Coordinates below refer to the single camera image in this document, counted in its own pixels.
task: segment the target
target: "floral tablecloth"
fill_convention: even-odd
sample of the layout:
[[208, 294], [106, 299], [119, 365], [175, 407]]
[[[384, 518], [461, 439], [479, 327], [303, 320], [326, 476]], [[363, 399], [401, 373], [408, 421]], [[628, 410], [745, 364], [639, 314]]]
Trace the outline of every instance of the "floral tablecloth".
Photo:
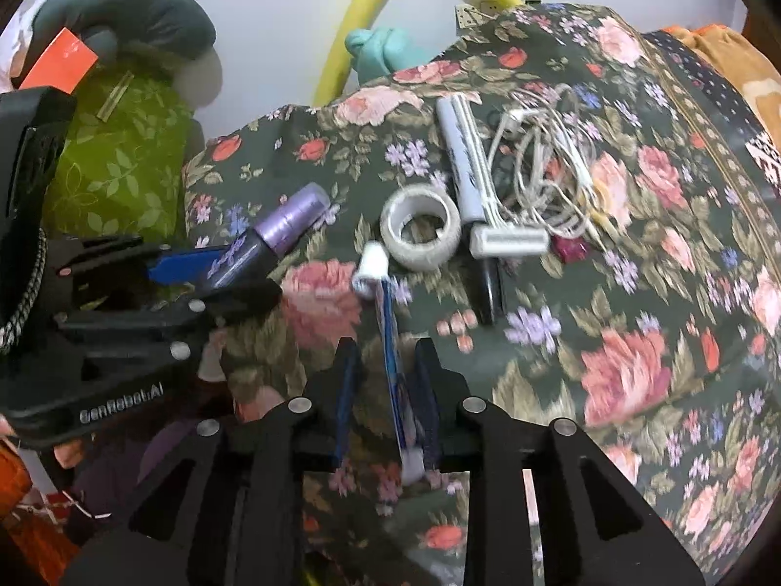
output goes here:
[[[752, 157], [747, 141], [766, 135], [740, 96], [665, 41], [603, 7], [520, 7], [431, 64], [327, 107], [280, 108], [186, 166], [198, 246], [228, 241], [309, 181], [333, 198], [276, 271], [283, 305], [263, 326], [231, 330], [223, 364], [248, 412], [257, 398], [300, 393], [339, 337], [362, 344], [370, 377], [349, 460], [305, 484], [309, 541], [346, 578], [463, 578], [469, 478], [431, 473], [401, 486], [374, 311], [349, 286], [389, 195], [406, 183], [448, 183], [434, 104], [451, 91], [470, 96], [487, 139], [514, 91], [553, 101], [553, 86], [570, 84], [621, 235], [580, 262], [505, 262], [509, 313], [494, 328], [476, 324], [458, 259], [429, 273], [392, 266], [405, 353], [431, 336], [445, 367], [513, 417], [585, 426], [710, 584], [759, 527], [781, 481], [781, 208], [768, 181], [778, 178], [778, 154], [755, 147]], [[728, 93], [734, 107], [717, 109]], [[498, 185], [510, 153], [502, 148]]]

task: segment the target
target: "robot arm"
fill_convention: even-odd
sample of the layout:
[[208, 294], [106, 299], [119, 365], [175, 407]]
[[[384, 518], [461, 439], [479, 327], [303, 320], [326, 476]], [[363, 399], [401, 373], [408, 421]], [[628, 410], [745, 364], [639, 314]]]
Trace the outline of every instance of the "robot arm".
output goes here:
[[[210, 330], [263, 316], [280, 299], [262, 277], [203, 285], [155, 308], [159, 284], [196, 282], [225, 248], [177, 253], [139, 236], [47, 240], [44, 196], [75, 107], [53, 88], [0, 95], [0, 415], [41, 459], [186, 390]], [[44, 466], [57, 476], [56, 465]]]
[[[362, 372], [358, 345], [342, 339], [333, 366], [312, 375], [302, 397], [244, 425], [202, 421], [86, 544], [62, 586], [98, 586], [108, 575], [116, 586], [301, 583], [302, 474], [340, 465]], [[704, 584], [573, 421], [517, 421], [471, 396], [431, 340], [417, 344], [409, 379], [427, 465], [471, 473], [465, 584], [534, 583], [530, 532], [518, 532], [528, 520], [523, 469], [535, 480], [546, 584]]]

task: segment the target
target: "red tag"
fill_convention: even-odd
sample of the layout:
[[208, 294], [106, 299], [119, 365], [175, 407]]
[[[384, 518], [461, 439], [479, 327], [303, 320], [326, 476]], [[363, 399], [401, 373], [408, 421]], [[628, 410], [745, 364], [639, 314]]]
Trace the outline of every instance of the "red tag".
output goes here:
[[63, 28], [35, 62], [20, 89], [51, 85], [70, 94], [97, 60], [98, 55]]

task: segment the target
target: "teal cloth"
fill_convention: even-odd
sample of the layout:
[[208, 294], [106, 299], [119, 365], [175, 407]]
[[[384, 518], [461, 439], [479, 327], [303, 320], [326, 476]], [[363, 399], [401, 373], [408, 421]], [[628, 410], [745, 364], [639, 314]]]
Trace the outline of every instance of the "teal cloth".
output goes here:
[[434, 57], [415, 46], [400, 28], [354, 30], [345, 38], [345, 48], [352, 55], [352, 69], [358, 74], [359, 84], [427, 64]]

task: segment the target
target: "razor head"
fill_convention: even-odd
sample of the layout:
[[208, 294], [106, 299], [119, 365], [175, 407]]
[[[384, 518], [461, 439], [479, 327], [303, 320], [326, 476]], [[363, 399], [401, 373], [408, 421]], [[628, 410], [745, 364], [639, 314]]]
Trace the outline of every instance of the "razor head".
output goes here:
[[533, 227], [472, 228], [470, 252], [474, 258], [525, 258], [545, 255], [551, 246], [551, 235]]

